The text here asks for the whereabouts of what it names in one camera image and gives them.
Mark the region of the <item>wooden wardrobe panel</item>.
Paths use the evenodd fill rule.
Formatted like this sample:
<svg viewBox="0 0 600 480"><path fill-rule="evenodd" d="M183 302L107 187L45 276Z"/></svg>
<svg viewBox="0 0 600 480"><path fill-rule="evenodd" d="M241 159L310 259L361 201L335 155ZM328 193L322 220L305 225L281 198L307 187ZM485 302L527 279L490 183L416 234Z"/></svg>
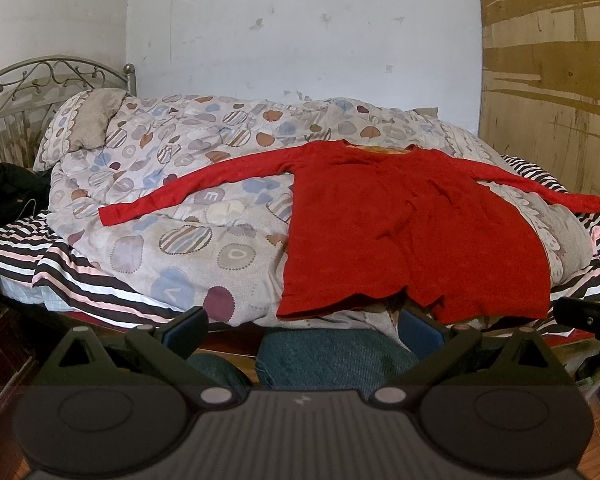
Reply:
<svg viewBox="0 0 600 480"><path fill-rule="evenodd" d="M600 0L480 2L480 138L600 196Z"/></svg>

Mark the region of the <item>patterned pillow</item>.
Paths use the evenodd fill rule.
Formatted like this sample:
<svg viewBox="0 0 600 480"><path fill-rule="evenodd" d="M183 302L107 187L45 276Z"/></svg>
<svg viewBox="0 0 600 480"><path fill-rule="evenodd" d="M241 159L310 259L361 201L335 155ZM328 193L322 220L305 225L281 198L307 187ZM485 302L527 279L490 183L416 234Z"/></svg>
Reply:
<svg viewBox="0 0 600 480"><path fill-rule="evenodd" d="M128 95L123 89L103 88L85 90L69 98L42 135L33 170L50 170L65 154L81 148L101 148L111 118Z"/></svg>

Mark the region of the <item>black clothes pile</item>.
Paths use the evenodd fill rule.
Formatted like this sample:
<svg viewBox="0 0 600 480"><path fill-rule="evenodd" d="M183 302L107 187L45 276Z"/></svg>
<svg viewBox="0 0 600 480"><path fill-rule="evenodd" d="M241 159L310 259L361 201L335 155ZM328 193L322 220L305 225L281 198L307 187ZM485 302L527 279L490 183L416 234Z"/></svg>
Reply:
<svg viewBox="0 0 600 480"><path fill-rule="evenodd" d="M50 201L50 170L38 174L0 162L0 228L46 210Z"/></svg>

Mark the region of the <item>blue jeans leg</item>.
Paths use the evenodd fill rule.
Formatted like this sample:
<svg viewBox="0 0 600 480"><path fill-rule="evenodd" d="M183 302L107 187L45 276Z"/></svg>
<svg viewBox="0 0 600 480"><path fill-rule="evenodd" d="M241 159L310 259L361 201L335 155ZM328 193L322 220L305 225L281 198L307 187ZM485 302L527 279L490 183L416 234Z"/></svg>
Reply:
<svg viewBox="0 0 600 480"><path fill-rule="evenodd" d="M262 388L356 390L370 396L418 363L377 330L269 330L254 369Z"/></svg>

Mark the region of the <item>patterned beige quilt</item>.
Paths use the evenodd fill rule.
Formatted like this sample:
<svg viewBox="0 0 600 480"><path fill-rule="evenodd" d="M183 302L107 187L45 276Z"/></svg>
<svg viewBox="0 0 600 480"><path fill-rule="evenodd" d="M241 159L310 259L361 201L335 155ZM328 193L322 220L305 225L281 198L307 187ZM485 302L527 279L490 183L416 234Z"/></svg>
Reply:
<svg viewBox="0 0 600 480"><path fill-rule="evenodd" d="M222 96L127 96L101 148L65 154L50 169L47 222L97 269L174 309L201 306L215 321L233 326L379 324L388 301L405 294L365 298L300 320L277 316L294 185L288 172L223 183L115 226L99 219L102 207L132 203L217 162L315 141L378 151L417 146L515 174L472 134L414 110L348 99L285 105ZM540 238L550 288L592 261L593 243L579 214L508 185L492 183L491 190L515 206Z"/></svg>

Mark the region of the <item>metal bed headboard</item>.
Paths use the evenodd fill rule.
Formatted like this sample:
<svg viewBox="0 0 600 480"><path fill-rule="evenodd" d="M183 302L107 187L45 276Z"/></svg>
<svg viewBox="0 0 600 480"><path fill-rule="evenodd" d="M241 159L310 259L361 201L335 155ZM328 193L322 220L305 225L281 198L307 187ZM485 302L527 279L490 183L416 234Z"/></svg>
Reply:
<svg viewBox="0 0 600 480"><path fill-rule="evenodd" d="M0 70L0 162L33 166L42 136L61 104L84 90L136 93L136 70L70 55L47 55Z"/></svg>

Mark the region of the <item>red long-sleeve shirt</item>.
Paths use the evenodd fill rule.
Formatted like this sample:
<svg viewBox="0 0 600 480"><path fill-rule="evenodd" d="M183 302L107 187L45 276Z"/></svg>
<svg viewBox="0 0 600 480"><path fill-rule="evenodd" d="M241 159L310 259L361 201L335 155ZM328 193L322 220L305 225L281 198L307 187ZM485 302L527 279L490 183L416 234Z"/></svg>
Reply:
<svg viewBox="0 0 600 480"><path fill-rule="evenodd" d="M332 313L405 294L443 323L480 315L542 318L550 264L540 238L492 183L574 214L600 197L559 193L497 166L412 146L378 151L344 141L217 162L128 204L102 207L115 226L227 182L292 174L292 207L277 316Z"/></svg>

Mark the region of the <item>striped bed sheet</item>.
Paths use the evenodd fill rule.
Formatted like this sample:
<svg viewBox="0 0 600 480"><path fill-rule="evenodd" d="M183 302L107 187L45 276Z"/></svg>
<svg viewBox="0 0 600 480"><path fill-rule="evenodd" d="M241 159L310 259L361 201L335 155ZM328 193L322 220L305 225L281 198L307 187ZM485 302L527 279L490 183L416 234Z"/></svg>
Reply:
<svg viewBox="0 0 600 480"><path fill-rule="evenodd" d="M552 298L600 302L600 214L581 214L579 221L593 235L594 258L554 287ZM117 328L163 324L176 317L174 307L134 292L92 266L48 227L45 214L0 228L0 291L22 304L42 304L50 311Z"/></svg>

